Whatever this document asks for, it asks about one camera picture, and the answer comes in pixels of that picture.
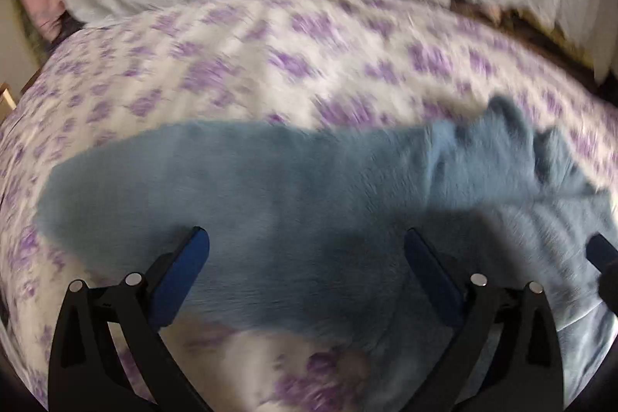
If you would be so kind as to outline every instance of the gray blanket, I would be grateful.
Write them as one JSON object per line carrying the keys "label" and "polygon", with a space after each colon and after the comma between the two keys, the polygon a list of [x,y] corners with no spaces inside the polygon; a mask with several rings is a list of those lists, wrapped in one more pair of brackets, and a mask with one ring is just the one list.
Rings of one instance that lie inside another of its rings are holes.
{"label": "gray blanket", "polygon": [[37,225],[117,280],[203,227],[211,256],[184,308],[365,350],[366,410],[398,410],[452,335],[406,264],[412,226],[489,281],[545,286],[567,401],[613,338],[583,251],[595,232],[616,242],[609,195],[586,181],[557,131],[534,132],[502,98],[468,125],[164,126],[54,168]]}

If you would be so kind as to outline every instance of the metal pin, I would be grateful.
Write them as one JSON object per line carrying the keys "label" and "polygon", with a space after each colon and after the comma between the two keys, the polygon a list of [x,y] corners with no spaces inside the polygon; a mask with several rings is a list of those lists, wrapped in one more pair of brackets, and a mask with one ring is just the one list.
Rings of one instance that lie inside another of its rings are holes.
{"label": "metal pin", "polygon": [[74,280],[70,282],[69,284],[69,290],[74,293],[79,292],[82,287],[83,287],[83,281],[81,280]]}
{"label": "metal pin", "polygon": [[487,285],[487,276],[481,274],[480,272],[475,272],[472,276],[470,276],[470,281],[472,281],[473,285],[484,287]]}
{"label": "metal pin", "polygon": [[543,293],[543,286],[536,281],[531,281],[528,285],[528,288],[532,290],[534,293]]}
{"label": "metal pin", "polygon": [[132,272],[125,279],[124,282],[129,285],[129,287],[134,287],[135,285],[139,285],[141,281],[141,274],[138,272]]}

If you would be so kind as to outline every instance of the blue gripper pad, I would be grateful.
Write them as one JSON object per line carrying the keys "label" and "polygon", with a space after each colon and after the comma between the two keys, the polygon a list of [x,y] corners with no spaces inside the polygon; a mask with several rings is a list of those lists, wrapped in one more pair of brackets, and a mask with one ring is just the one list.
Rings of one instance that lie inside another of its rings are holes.
{"label": "blue gripper pad", "polygon": [[148,324],[154,331],[171,325],[210,252],[208,233],[200,228],[169,266],[150,298]]}
{"label": "blue gripper pad", "polygon": [[431,246],[415,229],[410,229],[406,233],[404,253],[410,269],[421,284],[440,321],[448,327],[463,326],[464,293],[444,269]]}
{"label": "blue gripper pad", "polygon": [[586,258],[604,273],[610,263],[618,261],[618,250],[603,235],[595,234],[586,245]]}

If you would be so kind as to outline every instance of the bed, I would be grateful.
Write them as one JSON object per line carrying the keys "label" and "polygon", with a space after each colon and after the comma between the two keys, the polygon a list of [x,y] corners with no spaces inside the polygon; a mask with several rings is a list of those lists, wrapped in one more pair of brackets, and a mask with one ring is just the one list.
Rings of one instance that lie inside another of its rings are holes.
{"label": "bed", "polygon": [[[513,40],[438,6],[199,0],[76,32],[0,126],[0,341],[8,360],[45,405],[51,338],[66,285],[76,277],[89,285],[107,280],[32,224],[48,174],[63,160],[192,118],[381,128],[466,120],[495,94],[512,97],[539,128],[558,125],[591,181],[616,197],[616,109]],[[594,357],[566,376],[566,403],[603,361],[618,324],[613,319],[597,327]],[[163,338],[215,410],[352,410],[367,375],[361,354],[333,354],[292,335],[204,326],[190,316]],[[121,339],[118,344],[132,385],[147,396]],[[249,355],[249,364],[241,363],[241,354]],[[335,360],[340,372],[311,377],[316,366]],[[261,369],[270,370],[256,378]],[[323,408],[299,398],[318,392]]]}

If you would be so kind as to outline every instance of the wall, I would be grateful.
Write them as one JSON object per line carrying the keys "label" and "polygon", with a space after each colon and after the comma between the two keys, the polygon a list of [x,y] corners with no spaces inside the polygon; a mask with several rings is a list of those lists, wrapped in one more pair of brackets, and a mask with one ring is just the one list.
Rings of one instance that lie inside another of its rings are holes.
{"label": "wall", "polygon": [[11,0],[0,0],[0,84],[7,83],[13,95],[38,69]]}

